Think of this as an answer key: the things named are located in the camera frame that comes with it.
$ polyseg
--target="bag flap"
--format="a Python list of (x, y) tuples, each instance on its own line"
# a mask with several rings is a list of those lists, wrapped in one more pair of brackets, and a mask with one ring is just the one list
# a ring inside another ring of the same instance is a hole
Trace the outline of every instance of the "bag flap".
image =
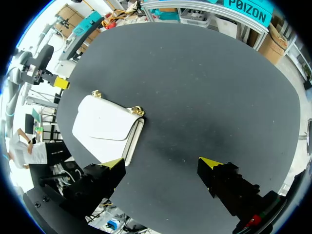
[(129, 110), (105, 99), (86, 96), (78, 107), (79, 119), (84, 120), (86, 134), (92, 138), (125, 140), (141, 118)]

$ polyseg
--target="gold hardware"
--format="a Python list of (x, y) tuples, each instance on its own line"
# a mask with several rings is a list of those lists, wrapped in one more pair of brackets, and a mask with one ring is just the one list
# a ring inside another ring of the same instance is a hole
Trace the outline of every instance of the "gold hardware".
[(94, 90), (92, 91), (92, 96), (94, 96), (95, 98), (101, 98), (102, 94), (98, 90)]
[(139, 116), (143, 116), (145, 114), (145, 112), (139, 106), (132, 107), (130, 110), (130, 113), (131, 114), (137, 114)]

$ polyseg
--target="handbag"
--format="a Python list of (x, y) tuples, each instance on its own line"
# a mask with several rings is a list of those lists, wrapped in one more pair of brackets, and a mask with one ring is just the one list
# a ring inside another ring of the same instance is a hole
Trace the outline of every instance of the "handbag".
[(144, 114), (138, 106), (124, 108), (102, 99), (95, 90), (81, 101), (72, 132), (101, 163), (122, 157), (128, 166), (144, 125)]

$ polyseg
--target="white shelf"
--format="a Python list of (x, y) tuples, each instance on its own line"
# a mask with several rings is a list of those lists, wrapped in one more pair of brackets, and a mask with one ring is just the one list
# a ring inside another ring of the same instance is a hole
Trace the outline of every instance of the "white shelf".
[(142, 3), (141, 6), (150, 22), (155, 21), (150, 10), (159, 8), (177, 8), (179, 15), (181, 14), (180, 10), (181, 8), (187, 8), (205, 11), (215, 15), (220, 15), (229, 18), (255, 30), (257, 33), (260, 34), (253, 47), (255, 50), (258, 50), (260, 48), (262, 42), (264, 41), (264, 38), (266, 37), (269, 31), (265, 26), (258, 23), (254, 19), (220, 4), (212, 4), (209, 2), (196, 0), (165, 0), (165, 1), (149, 1)]

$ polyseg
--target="screw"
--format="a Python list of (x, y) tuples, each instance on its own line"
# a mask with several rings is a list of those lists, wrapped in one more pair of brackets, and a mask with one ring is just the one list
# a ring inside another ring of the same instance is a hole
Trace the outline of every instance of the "screw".
[(50, 200), (50, 198), (48, 196), (44, 196), (42, 200), (43, 200), (43, 202), (48, 202)]
[(36, 208), (39, 208), (40, 206), (41, 206), (41, 204), (40, 204), (38, 201), (36, 201), (36, 202), (35, 202), (35, 207), (36, 207)]

